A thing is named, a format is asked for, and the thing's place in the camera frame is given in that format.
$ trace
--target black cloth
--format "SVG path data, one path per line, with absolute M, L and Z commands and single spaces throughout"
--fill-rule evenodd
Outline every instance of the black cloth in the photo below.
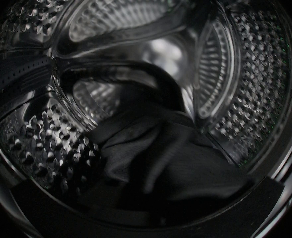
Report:
M 156 104 L 131 105 L 88 136 L 99 145 L 106 177 L 160 200 L 226 199 L 251 183 L 189 117 Z

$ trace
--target dark fabric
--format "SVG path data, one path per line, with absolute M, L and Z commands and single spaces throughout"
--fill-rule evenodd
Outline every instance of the dark fabric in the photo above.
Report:
M 89 133 L 105 175 L 160 200 L 229 198 L 251 179 L 199 135 L 192 120 L 156 104 L 136 104 Z

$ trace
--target stainless steel drum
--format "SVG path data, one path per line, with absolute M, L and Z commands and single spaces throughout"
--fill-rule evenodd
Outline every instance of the stainless steel drum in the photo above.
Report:
M 9 188 L 32 179 L 76 201 L 100 160 L 83 133 L 147 98 L 187 113 L 259 182 L 291 181 L 292 22 L 277 0 L 13 0 L 1 17 Z

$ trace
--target washing machine drum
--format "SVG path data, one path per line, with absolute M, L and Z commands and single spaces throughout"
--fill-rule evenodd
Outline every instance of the washing machine drum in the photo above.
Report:
M 262 237 L 292 201 L 291 19 L 277 0 L 13 0 L 0 176 L 30 237 Z

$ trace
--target curved metal edge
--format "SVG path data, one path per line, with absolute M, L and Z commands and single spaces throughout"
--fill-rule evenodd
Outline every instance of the curved metal edge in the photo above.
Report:
M 251 238 L 262 238 L 282 219 L 284 214 L 292 205 L 292 172 L 284 183 L 285 188 L 269 214 L 267 219 L 259 227 L 259 229 L 251 236 Z
M 13 220 L 13 222 L 28 236 L 33 238 L 43 238 L 41 234 L 33 227 L 27 220 L 25 215 L 21 212 L 12 193 L 6 187 L 4 180 L 0 175 L 0 204 L 5 209 L 6 213 Z

